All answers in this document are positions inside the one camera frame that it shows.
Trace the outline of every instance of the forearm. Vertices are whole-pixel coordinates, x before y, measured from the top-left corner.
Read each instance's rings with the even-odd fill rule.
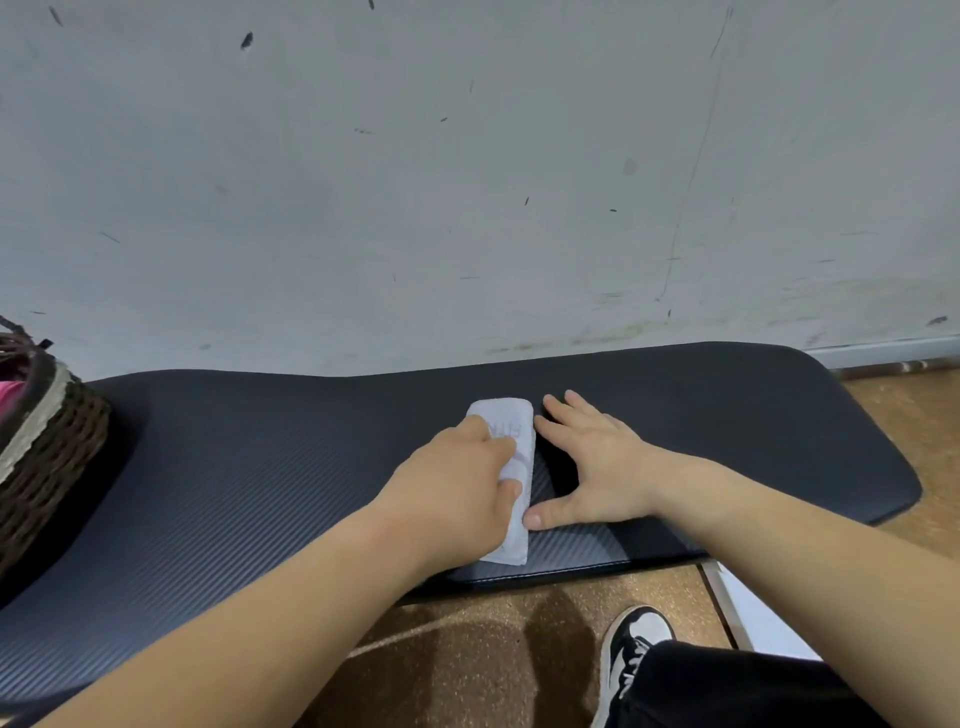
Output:
[[[895,725],[960,714],[960,570],[949,559],[707,464],[659,494],[684,529]]]
[[[358,511],[40,725],[292,725],[377,618],[426,575],[410,536]]]

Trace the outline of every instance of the black and white sneaker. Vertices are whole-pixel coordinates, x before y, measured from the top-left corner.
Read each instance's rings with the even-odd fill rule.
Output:
[[[613,621],[600,652],[600,706],[590,728],[614,728],[640,661],[655,644],[676,639],[670,622],[653,607],[631,607]]]

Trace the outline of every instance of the pant leg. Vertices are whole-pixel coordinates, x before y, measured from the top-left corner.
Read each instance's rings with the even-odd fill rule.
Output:
[[[643,658],[618,719],[617,728],[889,728],[824,663],[672,641]]]

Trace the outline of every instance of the tiled floor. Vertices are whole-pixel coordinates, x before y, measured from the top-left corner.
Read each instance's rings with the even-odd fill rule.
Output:
[[[921,502],[883,528],[960,559],[960,371],[847,386],[924,483]],[[728,644],[695,567],[394,609],[303,724],[587,726],[599,641],[638,603],[661,609],[682,640]]]

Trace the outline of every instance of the brown wicker basket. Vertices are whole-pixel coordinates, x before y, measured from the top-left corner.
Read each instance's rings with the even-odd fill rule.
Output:
[[[0,577],[30,547],[107,439],[109,405],[0,316],[0,379],[24,381],[0,414]]]

